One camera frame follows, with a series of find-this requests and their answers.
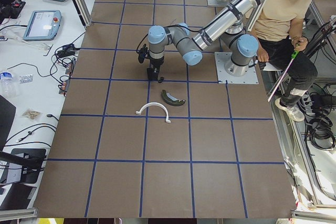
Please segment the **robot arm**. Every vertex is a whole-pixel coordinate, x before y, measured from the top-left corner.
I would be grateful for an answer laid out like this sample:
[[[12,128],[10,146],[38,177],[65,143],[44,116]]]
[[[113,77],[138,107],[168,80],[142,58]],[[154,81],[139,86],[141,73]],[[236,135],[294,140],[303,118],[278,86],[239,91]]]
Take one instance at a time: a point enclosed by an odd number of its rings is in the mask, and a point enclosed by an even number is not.
[[[251,59],[257,54],[259,43],[248,34],[243,18],[265,0],[223,1],[227,2],[226,6],[193,37],[190,37],[190,29],[185,23],[152,26],[149,29],[148,44],[137,49],[139,63],[145,59],[150,62],[147,69],[149,80],[162,80],[159,72],[164,62],[165,46],[174,45],[183,60],[189,66],[194,66],[202,60],[202,51],[217,39],[221,39],[232,51],[230,59],[225,63],[225,71],[235,77],[241,77],[247,72]]]

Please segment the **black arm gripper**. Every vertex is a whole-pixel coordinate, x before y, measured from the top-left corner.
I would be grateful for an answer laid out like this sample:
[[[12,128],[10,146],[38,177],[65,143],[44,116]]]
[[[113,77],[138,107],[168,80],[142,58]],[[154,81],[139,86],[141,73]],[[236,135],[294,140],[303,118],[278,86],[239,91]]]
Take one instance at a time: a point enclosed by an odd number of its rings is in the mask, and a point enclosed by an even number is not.
[[[150,67],[146,69],[148,80],[155,80],[160,81],[161,78],[159,77],[160,67],[164,63],[164,57],[159,59],[154,59],[151,56],[148,57],[150,60]]]

